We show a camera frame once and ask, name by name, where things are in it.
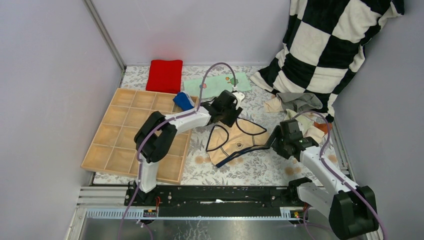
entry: metal floor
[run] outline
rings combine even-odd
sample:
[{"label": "metal floor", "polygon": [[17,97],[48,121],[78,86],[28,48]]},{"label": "metal floor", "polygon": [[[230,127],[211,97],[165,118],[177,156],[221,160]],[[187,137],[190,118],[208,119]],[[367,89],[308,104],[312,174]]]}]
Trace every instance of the metal floor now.
[{"label": "metal floor", "polygon": [[[328,226],[319,212],[311,209],[312,223]],[[119,219],[87,218],[80,240],[116,240]],[[303,226],[293,227],[283,220],[156,220],[148,225],[155,240],[309,240],[311,237]],[[327,230],[310,226],[316,240],[337,240]],[[141,228],[135,220],[125,220],[121,240],[149,240],[149,231]]]}]

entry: metal frame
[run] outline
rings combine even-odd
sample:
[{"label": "metal frame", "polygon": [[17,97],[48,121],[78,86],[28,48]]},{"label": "metal frame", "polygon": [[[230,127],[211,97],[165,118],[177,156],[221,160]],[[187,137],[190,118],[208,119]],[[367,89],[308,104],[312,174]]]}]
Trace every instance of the metal frame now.
[{"label": "metal frame", "polygon": [[127,186],[82,186],[78,208],[125,208]]},{"label": "metal frame", "polygon": [[123,73],[125,73],[125,69],[127,66],[124,63],[124,60],[122,59],[117,47],[115,46],[114,42],[112,41],[111,36],[108,33],[108,30],[106,30],[105,24],[103,23],[102,19],[100,18],[99,13],[97,12],[96,7],[94,6],[94,3],[92,0],[82,0],[87,7],[88,12],[90,13],[95,25],[97,26],[101,36],[103,37],[104,41],[106,42],[107,47],[109,47],[110,52],[113,55],[113,58],[115,58],[116,63],[118,64],[119,68]]},{"label": "metal frame", "polygon": [[337,124],[337,118],[334,118],[334,122],[332,123],[332,130],[330,131],[331,139],[333,141],[333,146],[335,150],[335,154],[338,159],[338,164],[340,166],[340,170],[343,174],[346,176],[350,176],[350,179],[352,179],[354,182],[356,182],[355,175],[350,168],[351,161],[349,159],[349,155],[345,148],[345,142],[342,138],[342,133],[340,132],[340,129]]},{"label": "metal frame", "polygon": [[74,219],[71,224],[70,233],[66,239],[79,240],[83,230],[84,220],[86,219],[87,209],[77,208]]}]

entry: blue cloth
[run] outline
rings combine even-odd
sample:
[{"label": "blue cloth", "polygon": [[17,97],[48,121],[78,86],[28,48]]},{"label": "blue cloth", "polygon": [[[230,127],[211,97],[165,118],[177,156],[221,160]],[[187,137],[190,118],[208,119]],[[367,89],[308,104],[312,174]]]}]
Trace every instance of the blue cloth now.
[{"label": "blue cloth", "polygon": [[187,111],[195,107],[195,103],[193,102],[191,97],[189,97],[187,93],[182,91],[176,94],[176,96],[173,98],[173,102],[183,111]]}]

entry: light green cloth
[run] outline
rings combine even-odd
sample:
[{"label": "light green cloth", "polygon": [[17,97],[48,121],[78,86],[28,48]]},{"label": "light green cloth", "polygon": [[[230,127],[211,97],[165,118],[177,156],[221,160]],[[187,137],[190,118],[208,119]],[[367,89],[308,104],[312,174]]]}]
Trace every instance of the light green cloth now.
[{"label": "light green cloth", "polygon": [[[235,74],[237,80],[237,91],[246,92],[252,90],[252,87],[249,83],[249,80],[244,72],[237,72]],[[201,97],[204,99],[218,97],[222,91],[233,90],[233,75],[219,75],[219,76],[210,76],[207,77],[204,81],[206,88],[203,89]],[[191,79],[182,81],[184,85],[184,92],[188,93],[190,96],[199,96],[200,94],[200,84],[202,83],[202,78]]]}]

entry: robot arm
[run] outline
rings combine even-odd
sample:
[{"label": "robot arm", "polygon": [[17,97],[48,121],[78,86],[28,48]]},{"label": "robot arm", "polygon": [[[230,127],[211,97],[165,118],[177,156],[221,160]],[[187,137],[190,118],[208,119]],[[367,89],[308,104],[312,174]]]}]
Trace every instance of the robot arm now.
[{"label": "robot arm", "polygon": [[176,135],[217,122],[232,127],[243,110],[239,107],[243,98],[244,95],[241,92],[231,93],[224,90],[212,103],[202,102],[198,111],[190,109],[172,115],[163,115],[158,111],[153,112],[134,137],[137,149],[156,126],[165,120],[173,120],[159,129],[161,130],[159,136],[153,134],[140,152],[139,158],[142,161],[141,172],[138,173],[139,177],[141,175],[138,184],[140,190],[148,193],[156,187],[159,161],[168,153]]},{"label": "robot arm", "polygon": [[377,209],[374,192],[368,186],[359,186],[350,180],[330,160],[323,161],[342,180],[335,177],[320,160],[318,143],[311,137],[303,137],[296,120],[282,121],[270,135],[267,146],[288,159],[294,156],[313,172],[325,187],[317,187],[309,178],[303,177],[288,183],[288,194],[292,203],[307,203],[328,218],[331,229],[340,239],[349,239],[379,228],[376,218],[367,206],[348,188],[349,184],[372,206]]}]

